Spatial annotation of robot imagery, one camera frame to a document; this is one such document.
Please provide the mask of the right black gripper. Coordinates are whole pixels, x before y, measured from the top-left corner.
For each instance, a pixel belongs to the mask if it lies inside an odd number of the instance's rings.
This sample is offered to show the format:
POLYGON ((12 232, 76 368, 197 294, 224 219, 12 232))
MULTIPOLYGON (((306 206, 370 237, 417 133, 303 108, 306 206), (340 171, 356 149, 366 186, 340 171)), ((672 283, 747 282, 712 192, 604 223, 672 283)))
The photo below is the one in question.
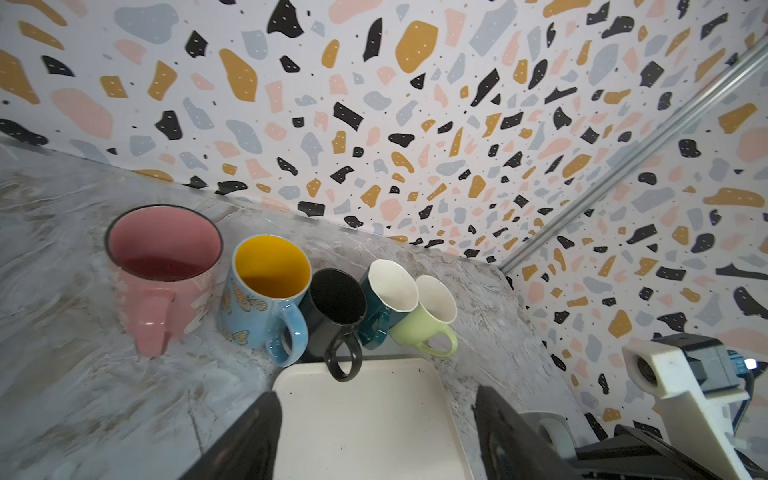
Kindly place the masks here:
POLYGON ((580 446, 569 437, 569 464, 584 479, 765 479, 767 470, 712 432, 663 441, 620 425, 612 438, 580 446))

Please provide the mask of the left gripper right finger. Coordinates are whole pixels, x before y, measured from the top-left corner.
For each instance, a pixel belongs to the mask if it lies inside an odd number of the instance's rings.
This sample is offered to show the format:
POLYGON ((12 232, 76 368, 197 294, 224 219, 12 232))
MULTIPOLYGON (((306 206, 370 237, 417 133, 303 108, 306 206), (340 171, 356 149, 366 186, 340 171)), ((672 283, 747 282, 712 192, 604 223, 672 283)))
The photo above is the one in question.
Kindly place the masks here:
POLYGON ((494 388, 478 387, 473 413, 488 479, 579 478, 494 388))

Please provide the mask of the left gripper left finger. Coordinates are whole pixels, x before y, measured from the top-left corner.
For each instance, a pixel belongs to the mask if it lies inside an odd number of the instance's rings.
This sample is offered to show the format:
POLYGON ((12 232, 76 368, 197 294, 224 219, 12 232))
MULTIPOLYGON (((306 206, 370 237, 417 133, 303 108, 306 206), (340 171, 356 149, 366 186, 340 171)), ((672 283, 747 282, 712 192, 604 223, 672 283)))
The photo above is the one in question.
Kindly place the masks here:
POLYGON ((281 425, 277 394, 263 393, 181 479, 272 479, 281 425))

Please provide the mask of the blue butterfly mug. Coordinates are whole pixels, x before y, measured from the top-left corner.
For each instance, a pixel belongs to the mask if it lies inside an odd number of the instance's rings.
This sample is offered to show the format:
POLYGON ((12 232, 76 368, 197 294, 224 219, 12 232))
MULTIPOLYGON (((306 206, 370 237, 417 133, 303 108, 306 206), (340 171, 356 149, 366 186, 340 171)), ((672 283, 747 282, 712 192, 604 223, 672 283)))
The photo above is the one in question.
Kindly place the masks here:
POLYGON ((224 282, 219 331, 231 343, 264 349, 281 368, 294 364, 308 346, 299 304, 311 276, 308 257, 290 241, 276 235, 243 240, 224 282))

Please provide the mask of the light green mug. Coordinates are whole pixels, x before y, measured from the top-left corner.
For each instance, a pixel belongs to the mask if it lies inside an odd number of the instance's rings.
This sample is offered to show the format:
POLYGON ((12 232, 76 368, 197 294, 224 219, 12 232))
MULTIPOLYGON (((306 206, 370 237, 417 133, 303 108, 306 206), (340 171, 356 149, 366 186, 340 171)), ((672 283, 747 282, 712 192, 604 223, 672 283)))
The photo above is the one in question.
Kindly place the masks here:
POLYGON ((416 286, 419 294, 417 307, 394 325, 389 335, 399 345, 439 358, 449 358, 459 346, 457 335, 451 328, 458 314, 456 300, 449 289, 433 276, 417 277, 416 286), (427 344, 438 334, 448 338, 451 344, 449 350, 437 350, 427 344))

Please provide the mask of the black mug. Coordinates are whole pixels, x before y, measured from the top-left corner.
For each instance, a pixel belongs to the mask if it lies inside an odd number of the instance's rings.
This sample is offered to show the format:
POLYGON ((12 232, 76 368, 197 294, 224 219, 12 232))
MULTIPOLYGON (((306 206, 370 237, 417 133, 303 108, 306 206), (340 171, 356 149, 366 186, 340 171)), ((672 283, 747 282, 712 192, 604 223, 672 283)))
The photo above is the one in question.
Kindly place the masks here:
POLYGON ((348 382, 363 363, 357 327, 367 311, 360 284, 348 273, 334 268, 316 271, 299 304, 308 330, 305 362, 323 361, 338 382, 348 382))

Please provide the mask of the dark green mug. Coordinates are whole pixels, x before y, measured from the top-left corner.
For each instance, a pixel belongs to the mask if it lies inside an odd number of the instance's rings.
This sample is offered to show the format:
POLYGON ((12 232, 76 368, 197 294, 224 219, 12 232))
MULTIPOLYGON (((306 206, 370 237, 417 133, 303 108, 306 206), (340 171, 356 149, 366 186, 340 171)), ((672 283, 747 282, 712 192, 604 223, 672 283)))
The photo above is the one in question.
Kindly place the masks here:
POLYGON ((374 260, 361 279, 367 310, 358 336, 368 350, 380 347, 390 329, 416 309, 419 292, 415 279, 400 264, 374 260))

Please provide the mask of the pink mug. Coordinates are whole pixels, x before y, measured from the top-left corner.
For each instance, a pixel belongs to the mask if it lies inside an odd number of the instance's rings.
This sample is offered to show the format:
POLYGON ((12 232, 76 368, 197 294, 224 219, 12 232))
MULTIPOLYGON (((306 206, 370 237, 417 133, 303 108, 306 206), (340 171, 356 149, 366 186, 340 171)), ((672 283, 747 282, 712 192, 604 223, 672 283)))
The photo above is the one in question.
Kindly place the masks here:
POLYGON ((118 318, 139 355, 161 356, 201 326, 224 250, 211 220, 183 206, 144 205, 111 222, 104 246, 118 318))

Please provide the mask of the grey mug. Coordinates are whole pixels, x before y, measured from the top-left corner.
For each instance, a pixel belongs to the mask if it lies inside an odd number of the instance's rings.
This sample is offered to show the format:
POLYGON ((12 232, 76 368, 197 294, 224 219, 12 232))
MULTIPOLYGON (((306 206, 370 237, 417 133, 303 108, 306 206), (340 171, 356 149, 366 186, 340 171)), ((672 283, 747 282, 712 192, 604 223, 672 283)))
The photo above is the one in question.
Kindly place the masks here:
POLYGON ((577 444, 567 420, 562 415, 554 412, 528 411, 521 413, 521 417, 560 458, 564 460, 577 458, 577 444))

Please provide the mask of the beige plastic tray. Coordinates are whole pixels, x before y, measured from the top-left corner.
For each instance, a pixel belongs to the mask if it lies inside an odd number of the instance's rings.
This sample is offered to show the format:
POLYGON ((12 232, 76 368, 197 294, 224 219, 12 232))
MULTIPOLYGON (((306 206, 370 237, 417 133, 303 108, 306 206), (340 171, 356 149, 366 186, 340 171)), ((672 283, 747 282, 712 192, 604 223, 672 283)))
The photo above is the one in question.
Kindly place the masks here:
POLYGON ((276 378, 277 479, 470 479, 437 370, 420 358, 365 361, 339 382, 321 363, 276 378))

